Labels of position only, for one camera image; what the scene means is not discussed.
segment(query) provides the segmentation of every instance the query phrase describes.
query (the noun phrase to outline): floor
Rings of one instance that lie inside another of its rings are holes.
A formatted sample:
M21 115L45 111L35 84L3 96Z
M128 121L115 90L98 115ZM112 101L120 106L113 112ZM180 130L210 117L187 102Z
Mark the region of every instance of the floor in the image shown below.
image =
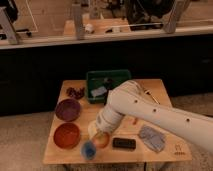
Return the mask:
M213 93L172 97L174 107L213 115ZM0 117L1 171L65 171L60 165L43 165L54 112ZM189 143L193 159L172 163L165 171L213 171L213 155ZM148 165L153 170L154 164ZM72 171L142 171L143 163L73 165Z
M19 9L19 18L15 28L29 28L34 37L62 36L66 20L72 18L73 0L15 0ZM101 13L104 18L113 18L107 10L107 0L101 0ZM193 0L183 13L179 26L213 25L213 0ZM83 14L88 7L83 7ZM121 10L114 10L121 17ZM170 13L162 18L168 21Z

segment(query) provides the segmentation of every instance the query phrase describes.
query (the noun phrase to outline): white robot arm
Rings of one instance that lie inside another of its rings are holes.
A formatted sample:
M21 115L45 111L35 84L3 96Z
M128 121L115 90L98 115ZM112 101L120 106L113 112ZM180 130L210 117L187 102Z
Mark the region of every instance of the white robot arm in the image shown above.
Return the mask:
M213 153L213 119L167 107L148 99L140 85L126 81L109 93L106 106L99 112L96 125L112 133L125 115L149 121Z

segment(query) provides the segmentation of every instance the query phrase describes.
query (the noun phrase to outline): wooden tabletop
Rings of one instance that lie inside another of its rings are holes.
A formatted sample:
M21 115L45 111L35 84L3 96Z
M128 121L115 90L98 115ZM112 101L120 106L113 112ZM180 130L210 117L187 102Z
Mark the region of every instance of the wooden tabletop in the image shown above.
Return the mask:
M121 32L130 32L129 24L126 19L115 18L115 19L83 19L83 25L92 24L94 27L93 34L109 34L105 33L107 30L111 29L113 26L119 26ZM75 27L73 20L67 20L64 27L65 36L75 36Z
M152 95L162 105L171 106L171 102L167 95L163 82L160 79L141 79L136 80L143 87L149 89ZM58 102L69 98L66 95L66 90L69 87L81 88L85 87L84 80L67 80L63 82ZM112 148L111 142L104 149L98 149L96 156L91 161L86 161L80 154L80 150L84 142L89 140L88 125L94 121L99 110L104 106L103 104L90 104L85 97L79 100L82 110L80 117L74 121L79 126L81 131L80 143L73 149L61 149L57 147L53 141L53 135L56 128L64 123L58 119L54 114L46 150L44 154L44 164L77 164L77 163L121 163L121 162L166 162L166 161L184 161L191 160L191 153L187 143L179 138L151 123L143 120L138 120L137 124L133 124L134 118L125 116L120 127L113 133L113 136L134 138L136 140L136 149L134 151L116 150ZM138 137L138 132L141 127L146 124L149 125L166 136L165 149L160 153L155 153L148 149L141 139Z

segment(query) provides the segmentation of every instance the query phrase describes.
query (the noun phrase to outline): green bin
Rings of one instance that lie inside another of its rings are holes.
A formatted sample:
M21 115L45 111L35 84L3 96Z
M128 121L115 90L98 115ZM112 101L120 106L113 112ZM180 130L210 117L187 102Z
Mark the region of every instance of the green bin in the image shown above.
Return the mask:
M104 95L93 97L91 91L104 86L106 80L111 80L111 88L115 88L131 78L130 71L126 69L89 71L86 74L86 97L91 104L104 103Z

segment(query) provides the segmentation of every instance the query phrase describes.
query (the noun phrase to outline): gray cloth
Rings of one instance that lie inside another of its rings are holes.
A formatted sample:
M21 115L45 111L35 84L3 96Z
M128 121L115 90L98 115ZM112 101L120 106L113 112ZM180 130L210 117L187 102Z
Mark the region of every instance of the gray cloth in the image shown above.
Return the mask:
M147 125L141 128L138 136L148 148L157 153L165 147L165 135Z

